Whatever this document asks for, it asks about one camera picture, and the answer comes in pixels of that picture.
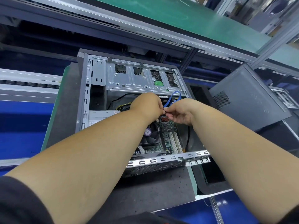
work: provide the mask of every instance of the hand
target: hand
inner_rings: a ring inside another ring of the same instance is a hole
[[[164,108],[164,111],[171,121],[192,125],[192,112],[196,110],[196,106],[198,106],[198,104],[200,104],[200,102],[185,98],[173,103],[170,107]]]
[[[130,110],[136,110],[138,115],[144,115],[148,124],[165,114],[161,99],[154,93],[143,93],[131,104]]]

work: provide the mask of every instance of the yellow wires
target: yellow wires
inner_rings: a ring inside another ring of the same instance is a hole
[[[126,103],[126,104],[123,104],[123,105],[119,105],[119,106],[116,108],[116,110],[121,111],[121,108],[122,108],[123,106],[130,105],[130,104],[132,104],[132,102],[129,102],[129,103]]]

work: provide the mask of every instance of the left hand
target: left hand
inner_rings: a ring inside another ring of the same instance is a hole
[[[148,120],[148,124],[165,114],[161,99],[154,93],[140,94],[132,102],[130,110],[137,111],[139,115],[144,115]]]

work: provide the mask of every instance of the expansion slot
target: expansion slot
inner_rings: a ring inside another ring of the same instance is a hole
[[[176,142],[176,146],[178,148],[178,153],[183,153],[183,149],[181,147],[180,140],[178,139],[178,134],[176,132],[173,133],[174,141]]]
[[[176,142],[174,140],[173,134],[172,134],[172,132],[169,132],[168,134],[169,134],[169,139],[170,139],[170,142],[172,145],[173,152],[174,152],[174,154],[178,154],[178,149],[176,147]]]

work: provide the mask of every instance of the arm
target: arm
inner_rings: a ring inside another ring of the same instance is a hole
[[[129,111],[62,140],[6,175],[26,184],[55,224],[86,223],[120,179],[146,127],[162,114],[160,98],[142,94]]]
[[[198,137],[246,207],[277,223],[299,203],[299,159],[220,111],[192,99],[165,108]]]

